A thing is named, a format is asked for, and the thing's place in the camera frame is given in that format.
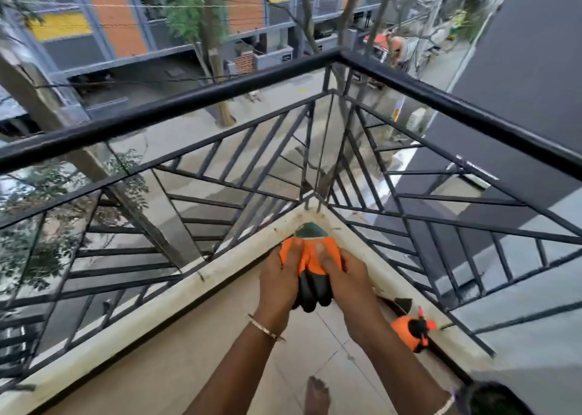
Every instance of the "tree trunk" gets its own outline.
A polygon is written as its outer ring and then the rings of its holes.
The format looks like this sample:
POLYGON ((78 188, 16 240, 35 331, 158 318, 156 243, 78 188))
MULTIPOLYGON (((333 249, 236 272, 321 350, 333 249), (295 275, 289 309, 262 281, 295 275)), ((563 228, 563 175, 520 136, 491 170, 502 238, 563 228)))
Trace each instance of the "tree trunk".
MULTIPOLYGON (((25 109, 30 117, 45 132, 62 129, 65 125, 53 112, 30 82, 16 67, 0 55, 0 85, 25 109)), ((64 156, 92 182, 99 182, 109 176, 106 168, 87 149, 80 148, 64 156)), ((135 226, 142 229, 148 240, 178 268, 187 264, 177 249, 165 238, 162 232, 149 221, 139 207, 125 193, 125 185, 119 182, 109 188, 111 195, 119 202, 123 215, 135 226)))

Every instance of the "apartment building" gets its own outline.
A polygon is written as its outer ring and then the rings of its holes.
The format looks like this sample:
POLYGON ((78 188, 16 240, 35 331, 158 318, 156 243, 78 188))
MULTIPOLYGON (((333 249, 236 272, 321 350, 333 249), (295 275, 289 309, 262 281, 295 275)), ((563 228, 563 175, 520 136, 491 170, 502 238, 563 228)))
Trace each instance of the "apartment building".
MULTIPOLYGON (((310 0, 320 51, 336 46, 333 22, 346 1, 310 0)), ((379 4, 380 0, 359 0, 354 12, 369 18, 379 4)), ((264 69, 311 53, 293 21, 303 18, 301 0, 222 0, 221 5, 228 7, 224 14, 229 36, 221 46, 225 73, 264 69), (247 60, 238 59, 242 55, 247 60)), ((188 54, 192 46, 172 36, 161 0, 30 0, 30 6, 42 17, 42 23, 33 22, 25 28, 17 15, 6 18, 14 37, 26 46, 47 80, 62 85, 57 92, 73 120, 110 115, 140 103, 132 103, 139 94, 136 86, 125 95, 118 86, 108 94, 104 86, 103 95, 89 98, 66 87, 73 82, 78 90, 79 81, 87 75, 94 81, 105 80, 111 71, 125 67, 125 76, 132 73, 127 72, 131 69, 128 66, 139 63, 141 73, 148 70, 147 75, 153 76, 157 69, 163 69, 159 65, 166 59, 182 54, 193 64, 191 70, 186 65, 179 67, 188 69, 185 76, 202 76, 196 57, 188 54)), ((174 85, 159 97, 198 85, 200 82, 174 85)))

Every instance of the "handrail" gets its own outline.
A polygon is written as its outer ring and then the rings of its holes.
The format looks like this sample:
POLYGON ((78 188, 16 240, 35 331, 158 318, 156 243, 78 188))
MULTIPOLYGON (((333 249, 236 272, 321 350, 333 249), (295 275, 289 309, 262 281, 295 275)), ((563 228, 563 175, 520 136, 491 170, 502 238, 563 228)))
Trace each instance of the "handrail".
POLYGON ((0 149, 0 175, 313 72, 333 62, 353 67, 463 125, 582 181, 582 155, 578 152, 374 59, 339 48, 146 104, 131 112, 14 142, 0 149))

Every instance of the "dark gray wall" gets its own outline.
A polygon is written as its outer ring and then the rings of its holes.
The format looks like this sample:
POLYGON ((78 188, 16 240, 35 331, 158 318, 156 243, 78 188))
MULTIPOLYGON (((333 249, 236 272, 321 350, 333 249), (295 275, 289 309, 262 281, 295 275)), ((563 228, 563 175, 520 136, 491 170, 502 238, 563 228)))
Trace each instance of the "dark gray wall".
MULTIPOLYGON (((579 95, 582 31, 577 29, 582 20, 582 6, 578 3, 579 0, 505 0, 477 45, 453 94, 543 137, 582 151, 582 98, 579 95)), ((542 207, 554 205, 580 186, 559 171, 446 116, 437 115, 426 138, 497 176, 542 207)), ((434 154, 419 150, 409 169, 433 169, 444 165, 446 162, 436 160, 434 154)), ((397 191, 424 192, 432 181, 430 176, 403 177, 397 191)), ((483 196, 500 197, 495 191, 489 189, 483 196)), ((389 208, 394 209, 394 206, 390 203, 389 208)), ((406 210, 443 215, 442 211, 421 201, 408 202, 406 210)), ((535 212, 528 208, 472 205, 458 218, 519 227, 534 215, 535 212)), ((383 218, 380 222, 392 225, 383 218)), ((464 258, 452 232, 450 227, 440 230, 454 267, 464 258)), ((421 243, 425 242, 426 233, 420 231, 420 234, 421 243)), ((473 254, 491 244, 486 233, 469 232, 469 240, 473 254)), ((435 257, 430 257, 429 262, 436 261, 436 255, 432 251, 429 253, 435 257)))

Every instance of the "bracelet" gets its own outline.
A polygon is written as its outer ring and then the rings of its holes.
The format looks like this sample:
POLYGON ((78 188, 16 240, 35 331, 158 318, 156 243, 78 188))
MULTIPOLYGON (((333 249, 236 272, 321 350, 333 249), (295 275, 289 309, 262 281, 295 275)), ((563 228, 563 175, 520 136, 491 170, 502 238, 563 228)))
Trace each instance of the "bracelet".
POLYGON ((262 324, 260 324, 258 321, 256 321, 253 316, 251 314, 248 314, 249 316, 249 320, 251 321, 251 323, 253 325, 255 325, 256 327, 258 327, 258 329, 262 330, 265 334, 267 334, 269 337, 271 337, 274 341, 276 342, 281 342, 281 343, 286 343, 287 340, 285 340, 283 337, 271 332, 270 330, 266 329, 266 327, 264 327, 262 324))
POLYGON ((451 395, 444 406, 442 406, 434 415, 445 415, 451 406, 455 403, 455 396, 451 395))

